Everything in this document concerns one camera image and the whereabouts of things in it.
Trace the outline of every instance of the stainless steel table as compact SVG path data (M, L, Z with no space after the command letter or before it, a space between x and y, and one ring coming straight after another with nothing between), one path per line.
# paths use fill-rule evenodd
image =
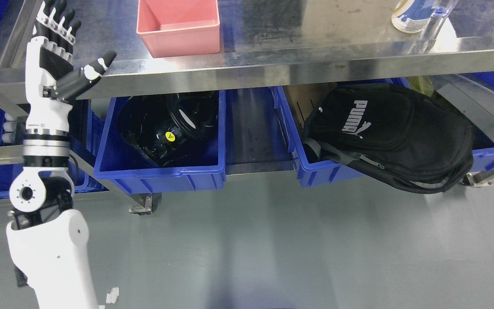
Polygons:
M437 35L396 30L390 16L397 2L219 0L220 53L151 58L136 34L137 0L69 0L83 22L74 64L117 51L81 98L494 70L494 1L461 0ZM15 116L25 114L16 104L26 103L25 46L39 3L11 1L0 24L0 107ZM230 170L237 174L273 170L236 164Z

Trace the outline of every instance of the plastic bottle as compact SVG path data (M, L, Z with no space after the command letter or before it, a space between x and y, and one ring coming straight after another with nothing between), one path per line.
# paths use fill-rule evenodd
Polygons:
M417 33L423 30L439 0L400 0L392 14L392 24L404 33Z

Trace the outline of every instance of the pink plastic bin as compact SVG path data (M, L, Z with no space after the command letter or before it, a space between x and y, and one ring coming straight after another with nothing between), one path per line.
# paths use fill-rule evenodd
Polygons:
M218 53L217 0L139 0L137 34L152 57Z

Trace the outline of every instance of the puma logo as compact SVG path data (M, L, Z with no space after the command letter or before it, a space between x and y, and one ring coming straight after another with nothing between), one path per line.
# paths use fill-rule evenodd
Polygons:
M362 133L366 129L369 129L370 126L371 126L371 123L370 122L364 121L363 122L363 125L361 125L361 127L359 129L357 129L357 131L355 131L355 132L346 132L346 134L356 135L360 139L363 139L363 137L360 136L359 133Z
M362 133L366 129L369 129L371 123L364 121L361 127L358 126L361 122L363 114L365 113L365 108L367 108L368 101L355 100L353 103L355 104L355 107L350 111L348 119L343 127L343 132L345 132L346 134L356 135L360 139L363 139L363 137L360 136L359 133Z

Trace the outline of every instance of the robotic arm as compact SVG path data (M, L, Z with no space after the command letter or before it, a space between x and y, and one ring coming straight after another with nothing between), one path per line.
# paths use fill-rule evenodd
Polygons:
M93 87L115 51L74 70L71 61L81 22L66 0L44 0L26 48L26 98L31 112L24 137L24 170L10 186L14 221L7 240L18 277L35 292L40 309L97 309L87 256L89 230L72 209L74 183L66 173L68 113L74 99ZM44 209L59 212L42 218Z

